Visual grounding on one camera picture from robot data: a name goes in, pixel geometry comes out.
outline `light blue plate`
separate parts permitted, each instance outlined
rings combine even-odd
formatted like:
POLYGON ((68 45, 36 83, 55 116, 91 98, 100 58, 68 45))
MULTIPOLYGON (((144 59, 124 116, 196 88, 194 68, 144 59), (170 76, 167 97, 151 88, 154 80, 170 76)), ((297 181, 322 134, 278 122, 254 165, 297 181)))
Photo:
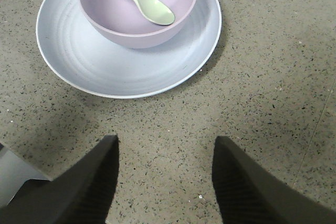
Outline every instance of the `light blue plate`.
POLYGON ((130 99, 169 90, 196 73, 221 33, 218 0, 197 0, 182 30, 164 44, 130 49, 102 37, 79 0, 44 0, 36 36, 45 62, 70 85, 102 97, 130 99))

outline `pale green spoon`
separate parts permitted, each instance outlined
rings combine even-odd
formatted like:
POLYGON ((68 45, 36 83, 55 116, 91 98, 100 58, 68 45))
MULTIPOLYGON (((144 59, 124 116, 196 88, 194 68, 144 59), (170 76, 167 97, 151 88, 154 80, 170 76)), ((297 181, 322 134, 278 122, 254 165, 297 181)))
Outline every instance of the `pale green spoon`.
POLYGON ((170 25, 174 22, 173 12, 159 0, 133 0, 141 14, 158 25, 170 25))

